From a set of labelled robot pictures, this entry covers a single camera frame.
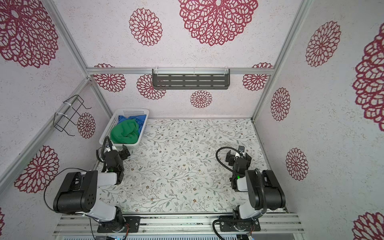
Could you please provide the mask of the green tank top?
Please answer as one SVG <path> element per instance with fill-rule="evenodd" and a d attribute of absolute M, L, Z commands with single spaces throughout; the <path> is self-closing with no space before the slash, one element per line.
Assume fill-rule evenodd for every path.
<path fill-rule="evenodd" d="M 110 139 L 115 144 L 135 144 L 139 136 L 139 124 L 135 120 L 125 120 L 117 124 L 110 133 Z"/>

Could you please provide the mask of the grey slotted wall shelf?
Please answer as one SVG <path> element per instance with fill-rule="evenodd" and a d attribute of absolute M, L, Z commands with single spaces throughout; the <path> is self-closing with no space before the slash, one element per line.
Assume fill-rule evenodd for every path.
<path fill-rule="evenodd" d="M 152 70 L 152 85 L 155 90 L 227 90 L 231 71 L 161 71 Z"/>

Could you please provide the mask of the blue tank top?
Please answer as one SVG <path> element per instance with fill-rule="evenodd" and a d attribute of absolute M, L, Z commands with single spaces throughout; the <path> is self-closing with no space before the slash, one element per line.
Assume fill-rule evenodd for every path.
<path fill-rule="evenodd" d="M 129 118 L 125 118 L 124 116 L 119 116 L 118 124 L 125 120 L 135 120 L 139 124 L 139 133 L 140 133 L 140 131 L 142 130 L 142 126 L 145 118 L 146 116 L 136 116 L 136 117 L 129 117 Z"/>

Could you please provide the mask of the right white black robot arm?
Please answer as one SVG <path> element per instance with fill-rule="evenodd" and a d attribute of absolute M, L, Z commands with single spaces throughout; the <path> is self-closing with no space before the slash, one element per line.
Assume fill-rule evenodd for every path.
<path fill-rule="evenodd" d="M 254 222 L 266 214 L 267 210 L 284 208 L 286 197 L 274 172 L 258 168 L 252 170 L 252 158 L 244 146 L 226 149 L 226 168 L 232 173 L 231 188 L 235 192 L 248 194 L 248 200 L 234 208 L 234 220 Z"/>

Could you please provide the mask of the white plastic basket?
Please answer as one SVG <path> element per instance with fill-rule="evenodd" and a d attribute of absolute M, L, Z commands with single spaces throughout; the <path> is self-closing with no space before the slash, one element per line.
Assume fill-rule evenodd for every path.
<path fill-rule="evenodd" d="M 119 116 L 124 116 L 125 118 L 129 117 L 136 117 L 136 116 L 146 116 L 142 130 L 140 131 L 140 135 L 138 138 L 138 141 L 135 144 L 117 144 L 113 142 L 113 144 L 117 148 L 121 148 L 123 145 L 127 146 L 128 149 L 137 149 L 139 147 L 139 144 L 141 142 L 142 136 L 144 134 L 144 129 L 146 128 L 147 120 L 149 118 L 149 110 L 148 109 L 139 109 L 139 108 L 121 108 L 117 109 L 114 114 L 112 115 L 111 119 L 109 120 L 106 128 L 104 129 L 100 139 L 99 139 L 99 144 L 102 145 L 104 138 L 106 136 L 110 136 L 111 130 L 118 124 L 119 121 Z"/>

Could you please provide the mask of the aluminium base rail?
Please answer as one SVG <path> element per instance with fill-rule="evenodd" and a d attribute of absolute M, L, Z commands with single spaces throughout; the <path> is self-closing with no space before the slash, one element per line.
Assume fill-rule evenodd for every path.
<path fill-rule="evenodd" d="M 251 224 L 234 224 L 220 220 L 229 219 L 231 214 L 127 214 L 128 228 L 120 231 L 106 231 L 94 220 L 81 216 L 64 215 L 60 218 L 53 236 L 129 236 L 135 235 L 211 235 L 225 234 L 293 234 L 305 232 L 297 214 L 267 213 Z"/>

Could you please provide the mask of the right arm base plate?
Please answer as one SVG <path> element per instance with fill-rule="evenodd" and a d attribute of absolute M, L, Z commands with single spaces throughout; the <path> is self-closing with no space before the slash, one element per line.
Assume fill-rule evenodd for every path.
<path fill-rule="evenodd" d="M 240 219 L 236 222 L 231 216 L 220 216 L 219 220 L 221 232 L 259 232 L 261 230 L 258 219 Z"/>

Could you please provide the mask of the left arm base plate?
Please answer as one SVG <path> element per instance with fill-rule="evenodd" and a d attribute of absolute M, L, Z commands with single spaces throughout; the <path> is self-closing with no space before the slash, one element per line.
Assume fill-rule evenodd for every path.
<path fill-rule="evenodd" d="M 141 217 L 125 216 L 109 222 L 99 223 L 97 233 L 137 233 L 140 227 Z"/>

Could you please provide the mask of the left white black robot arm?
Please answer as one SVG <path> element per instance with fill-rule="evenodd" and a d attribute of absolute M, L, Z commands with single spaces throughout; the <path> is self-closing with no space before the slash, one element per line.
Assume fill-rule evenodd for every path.
<path fill-rule="evenodd" d="M 53 211 L 61 214 L 82 215 L 99 224 L 100 231 L 120 233 L 130 225 L 120 207 L 111 206 L 97 198 L 99 187 L 120 185 L 125 176 L 123 161 L 131 154 L 126 146 L 115 147 L 110 137 L 105 137 L 101 152 L 96 151 L 102 170 L 68 173 L 53 201 Z"/>

